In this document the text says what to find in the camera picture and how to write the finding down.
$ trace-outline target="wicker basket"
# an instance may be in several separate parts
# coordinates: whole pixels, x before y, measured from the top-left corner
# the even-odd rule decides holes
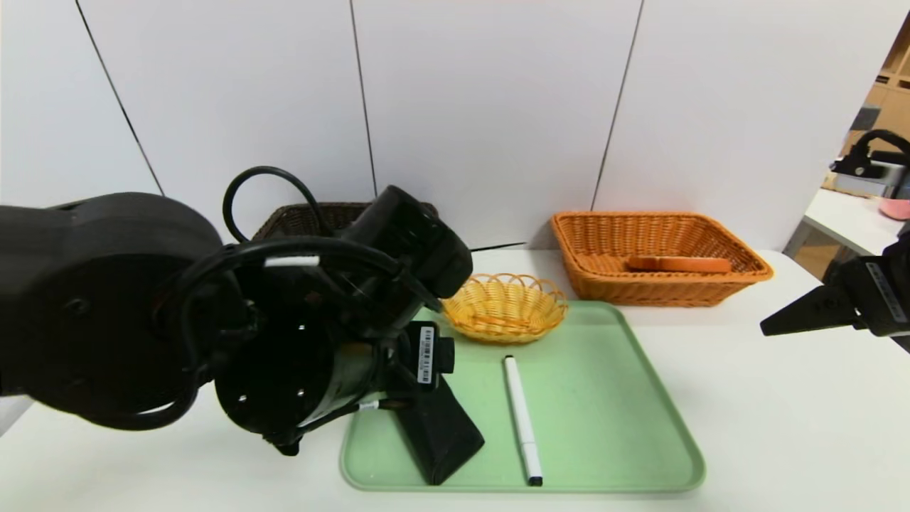
[[[427,202],[421,204],[433,215],[438,215],[436,207],[433,205]],[[357,217],[369,205],[368,202],[320,202],[319,208],[333,230],[343,230],[357,220]],[[253,240],[318,235],[319,233],[319,224],[316,222],[316,216],[313,215],[313,209],[308,204],[292,204],[275,210],[256,232]]]
[[[555,284],[524,274],[474,274],[442,303],[456,331],[500,345],[539,340],[562,322],[569,308]]]
[[[565,212],[552,218],[572,288],[586,300],[713,306],[774,272],[716,220],[684,212]],[[726,258],[727,273],[629,271],[630,256]]]

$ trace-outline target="pink object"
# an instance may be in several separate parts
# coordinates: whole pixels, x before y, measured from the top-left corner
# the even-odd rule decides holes
[[[894,220],[910,220],[910,201],[882,200],[878,210]]]

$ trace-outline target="white label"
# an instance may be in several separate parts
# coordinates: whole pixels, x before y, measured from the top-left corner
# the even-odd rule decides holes
[[[897,300],[895,291],[892,290],[891,285],[888,284],[888,280],[885,279],[885,273],[882,272],[882,268],[875,263],[867,263],[865,267],[869,269],[869,275],[871,275],[872,280],[875,281],[875,286],[878,287],[878,291],[882,294],[882,299],[885,300],[888,311],[891,312],[891,316],[894,317],[895,322],[907,323],[907,315],[904,313],[904,308],[901,307],[901,303]]]
[[[436,330],[432,327],[420,327],[420,353],[417,356],[417,382],[433,382],[433,338]]]
[[[364,402],[363,404],[357,404],[357,406],[360,411],[376,411],[379,409],[379,400]]]

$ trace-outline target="brown wicker basket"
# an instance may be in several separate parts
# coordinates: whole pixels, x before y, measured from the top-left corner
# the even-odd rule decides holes
[[[368,202],[320,202],[319,208],[333,230],[343,230],[357,220],[357,217],[370,204]],[[433,205],[427,202],[421,204],[428,208],[433,215],[438,215],[436,207]],[[316,222],[316,216],[313,215],[313,209],[308,204],[292,204],[275,210],[256,232],[253,240],[318,234],[319,224]]]
[[[553,231],[571,286],[586,300],[713,306],[774,271],[716,220],[685,212],[558,213]],[[629,271],[630,256],[726,258],[727,273]]]

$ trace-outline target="bread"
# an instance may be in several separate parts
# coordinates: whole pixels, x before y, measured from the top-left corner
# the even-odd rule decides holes
[[[733,264],[725,258],[687,258],[683,256],[632,256],[626,262],[636,271],[726,273]]]

